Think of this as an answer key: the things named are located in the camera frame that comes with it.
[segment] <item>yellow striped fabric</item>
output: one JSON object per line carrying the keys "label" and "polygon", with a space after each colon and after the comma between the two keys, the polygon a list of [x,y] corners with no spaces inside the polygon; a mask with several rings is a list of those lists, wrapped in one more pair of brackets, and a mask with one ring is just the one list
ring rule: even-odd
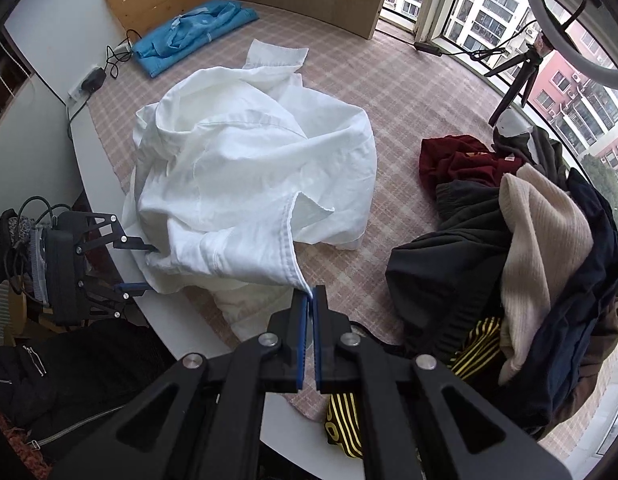
{"label": "yellow striped fabric", "polygon": [[[448,364],[451,371],[466,380],[476,374],[500,352],[500,324],[502,319],[487,317],[477,323]],[[339,446],[352,458],[362,458],[358,409],[353,394],[334,394],[329,399],[327,420],[324,423],[327,440]]]}

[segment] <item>beige knit sweater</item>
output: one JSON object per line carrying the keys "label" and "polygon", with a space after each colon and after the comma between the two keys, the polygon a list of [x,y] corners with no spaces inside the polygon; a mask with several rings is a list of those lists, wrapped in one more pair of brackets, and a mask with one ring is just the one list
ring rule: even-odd
{"label": "beige knit sweater", "polygon": [[576,203],[529,164],[502,178],[499,202],[513,233],[501,285],[500,348],[507,360],[498,383],[504,384],[524,364],[535,333],[593,240]]}

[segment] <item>dark red cloth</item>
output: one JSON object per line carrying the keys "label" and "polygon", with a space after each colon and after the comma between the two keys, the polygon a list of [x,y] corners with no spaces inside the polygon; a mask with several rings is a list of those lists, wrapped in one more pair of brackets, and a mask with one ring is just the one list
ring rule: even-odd
{"label": "dark red cloth", "polygon": [[502,175],[516,173],[523,161],[505,160],[490,152],[478,139],[446,136],[423,139],[420,149],[420,182],[431,198],[436,186],[452,180],[473,180],[485,186],[499,187]]}

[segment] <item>fuzzy orange fabric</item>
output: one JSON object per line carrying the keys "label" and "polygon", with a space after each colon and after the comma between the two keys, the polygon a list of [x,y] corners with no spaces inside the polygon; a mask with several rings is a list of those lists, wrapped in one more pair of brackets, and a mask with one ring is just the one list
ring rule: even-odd
{"label": "fuzzy orange fabric", "polygon": [[16,455],[20,458],[23,464],[32,472],[37,480],[47,480],[51,467],[45,463],[42,454],[30,446],[27,446],[25,441],[26,433],[23,430],[14,428],[4,415],[0,412],[0,431],[9,442]]}

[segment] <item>triangular cutout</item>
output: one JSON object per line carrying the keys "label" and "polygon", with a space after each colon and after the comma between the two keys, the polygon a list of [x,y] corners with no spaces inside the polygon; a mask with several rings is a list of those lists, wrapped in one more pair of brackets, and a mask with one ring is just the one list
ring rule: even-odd
{"label": "triangular cutout", "polygon": [[471,454],[483,452],[505,440],[505,433],[451,386],[442,390],[455,423]]}
{"label": "triangular cutout", "polygon": [[142,411],[118,430],[116,433],[118,440],[139,451],[151,451],[177,393],[178,386],[175,384],[165,388]]}

